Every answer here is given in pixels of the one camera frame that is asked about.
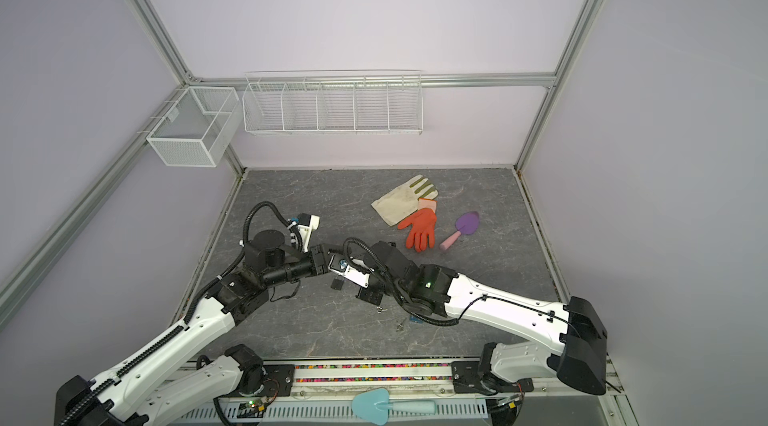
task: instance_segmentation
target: white wire basket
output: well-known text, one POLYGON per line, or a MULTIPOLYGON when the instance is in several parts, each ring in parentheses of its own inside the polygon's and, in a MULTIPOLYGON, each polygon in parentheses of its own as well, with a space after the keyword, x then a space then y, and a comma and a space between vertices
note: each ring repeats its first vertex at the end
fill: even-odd
POLYGON ((246 75, 245 130, 255 135, 422 132, 418 75, 329 73, 298 79, 246 75))
POLYGON ((147 141, 168 166, 216 167, 242 120, 234 88, 189 86, 147 141))

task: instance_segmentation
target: gray marble tabletop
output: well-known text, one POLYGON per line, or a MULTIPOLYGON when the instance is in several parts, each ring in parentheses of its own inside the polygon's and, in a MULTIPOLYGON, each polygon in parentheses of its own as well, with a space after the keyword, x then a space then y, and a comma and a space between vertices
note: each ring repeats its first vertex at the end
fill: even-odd
MULTIPOLYGON (((394 241, 417 264, 453 268, 480 283, 524 297, 557 299, 511 170, 250 171, 201 284, 237 256, 245 215, 264 200, 272 201, 286 217, 298 213, 319 216, 320 228, 311 244, 341 244, 350 236, 369 244, 394 241), (418 173, 427 176, 439 191, 436 246, 423 253, 406 249, 407 229, 388 227, 370 205, 418 173), (472 210, 480 213, 477 232, 461 236, 448 251, 437 248, 456 230, 456 219, 472 210)), ((250 234, 267 228, 284 229, 271 211, 263 209, 256 214, 250 234)), ((452 327, 416 323, 390 297, 382 300, 386 311, 377 313, 376 306, 355 298, 355 284, 346 282, 341 291, 331 289, 335 277, 331 273, 303 279, 294 298, 267 303, 204 352, 214 357, 243 343, 266 359, 456 357, 478 356, 486 342, 522 341, 472 321, 452 327)), ((292 290, 293 285, 278 287, 276 297, 292 290)))

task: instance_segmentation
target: blue object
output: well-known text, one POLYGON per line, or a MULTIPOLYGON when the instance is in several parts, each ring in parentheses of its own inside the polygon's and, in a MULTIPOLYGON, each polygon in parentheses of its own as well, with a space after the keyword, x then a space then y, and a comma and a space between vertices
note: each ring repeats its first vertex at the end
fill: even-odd
POLYGON ((382 426, 389 421, 389 410, 418 414, 435 414, 434 401, 389 402, 389 392, 384 388, 360 393, 352 400, 352 412, 360 418, 382 426))

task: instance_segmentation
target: purple trowel blade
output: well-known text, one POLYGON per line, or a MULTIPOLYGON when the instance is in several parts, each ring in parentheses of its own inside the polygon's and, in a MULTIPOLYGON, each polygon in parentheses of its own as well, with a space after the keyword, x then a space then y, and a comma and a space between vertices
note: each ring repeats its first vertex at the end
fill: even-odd
POLYGON ((480 214, 477 211, 464 213, 456 220, 456 229, 462 234, 472 234, 480 226, 480 214))

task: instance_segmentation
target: red rubber glove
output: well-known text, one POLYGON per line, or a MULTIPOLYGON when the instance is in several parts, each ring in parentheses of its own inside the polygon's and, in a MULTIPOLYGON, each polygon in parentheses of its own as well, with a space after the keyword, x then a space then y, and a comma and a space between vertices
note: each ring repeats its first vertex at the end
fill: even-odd
POLYGON ((435 223, 437 222, 435 210, 437 210, 437 202, 422 199, 418 201, 418 205, 421 209, 401 221, 397 225, 397 229, 411 227, 411 232, 408 233, 408 239, 406 240, 406 248, 412 247, 417 253, 420 253, 427 249, 427 245, 430 248, 435 247, 435 223))

